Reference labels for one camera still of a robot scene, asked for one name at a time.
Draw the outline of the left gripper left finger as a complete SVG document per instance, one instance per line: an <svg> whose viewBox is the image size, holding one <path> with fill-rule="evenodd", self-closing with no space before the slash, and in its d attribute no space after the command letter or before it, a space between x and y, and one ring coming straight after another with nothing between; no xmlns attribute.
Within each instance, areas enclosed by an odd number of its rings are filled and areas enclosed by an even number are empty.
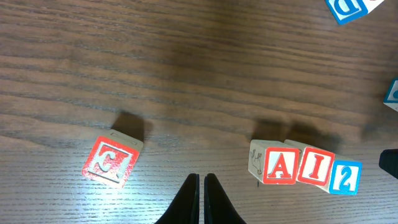
<svg viewBox="0 0 398 224"><path fill-rule="evenodd" d="M155 224L198 224L200 176L189 174L165 213Z"/></svg>

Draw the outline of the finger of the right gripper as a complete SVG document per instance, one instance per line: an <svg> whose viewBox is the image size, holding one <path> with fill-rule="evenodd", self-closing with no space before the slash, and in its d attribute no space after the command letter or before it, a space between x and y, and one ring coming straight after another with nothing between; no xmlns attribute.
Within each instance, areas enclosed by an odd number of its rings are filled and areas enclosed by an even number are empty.
<svg viewBox="0 0 398 224"><path fill-rule="evenodd" d="M398 179L398 149L386 149L379 157L379 167Z"/></svg>

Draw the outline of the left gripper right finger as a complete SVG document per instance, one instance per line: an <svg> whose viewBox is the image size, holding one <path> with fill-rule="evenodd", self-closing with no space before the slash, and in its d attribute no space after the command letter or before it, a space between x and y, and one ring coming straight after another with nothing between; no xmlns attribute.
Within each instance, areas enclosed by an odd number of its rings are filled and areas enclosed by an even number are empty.
<svg viewBox="0 0 398 224"><path fill-rule="evenodd" d="M205 177L204 219L205 224L246 224L214 174Z"/></svg>

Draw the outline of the blue number 2 block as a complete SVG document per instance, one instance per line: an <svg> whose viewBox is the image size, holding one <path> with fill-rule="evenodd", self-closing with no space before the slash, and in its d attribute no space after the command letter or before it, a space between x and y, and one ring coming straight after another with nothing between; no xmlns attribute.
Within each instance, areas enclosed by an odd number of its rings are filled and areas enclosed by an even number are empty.
<svg viewBox="0 0 398 224"><path fill-rule="evenodd" d="M320 189L328 194L357 195L363 163L336 154L329 179Z"/></svg>

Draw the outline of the red letter A block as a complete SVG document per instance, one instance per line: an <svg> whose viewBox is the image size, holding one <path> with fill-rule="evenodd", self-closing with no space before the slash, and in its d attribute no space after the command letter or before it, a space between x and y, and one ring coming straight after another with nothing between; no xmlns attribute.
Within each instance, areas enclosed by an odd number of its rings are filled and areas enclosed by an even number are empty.
<svg viewBox="0 0 398 224"><path fill-rule="evenodd" d="M248 171L263 184L294 185L300 149L280 141L253 139L250 142Z"/></svg>

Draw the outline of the red letter I block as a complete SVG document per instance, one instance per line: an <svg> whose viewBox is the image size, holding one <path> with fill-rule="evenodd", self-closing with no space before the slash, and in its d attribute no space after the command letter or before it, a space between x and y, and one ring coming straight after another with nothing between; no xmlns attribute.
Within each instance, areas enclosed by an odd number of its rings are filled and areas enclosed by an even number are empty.
<svg viewBox="0 0 398 224"><path fill-rule="evenodd" d="M301 150L297 181L317 187L326 186L330 180L335 153L290 139L284 142Z"/></svg>

